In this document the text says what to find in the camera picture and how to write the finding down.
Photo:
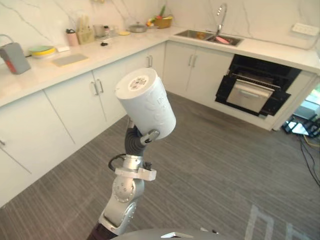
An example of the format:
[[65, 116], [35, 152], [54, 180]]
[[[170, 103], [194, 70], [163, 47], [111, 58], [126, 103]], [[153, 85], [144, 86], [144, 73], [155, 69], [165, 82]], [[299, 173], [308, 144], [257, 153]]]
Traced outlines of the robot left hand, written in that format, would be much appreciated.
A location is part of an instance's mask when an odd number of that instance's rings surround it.
[[155, 141], [159, 135], [160, 132], [156, 129], [142, 134], [132, 119], [129, 118], [124, 140], [125, 153], [131, 156], [142, 157], [146, 146]]

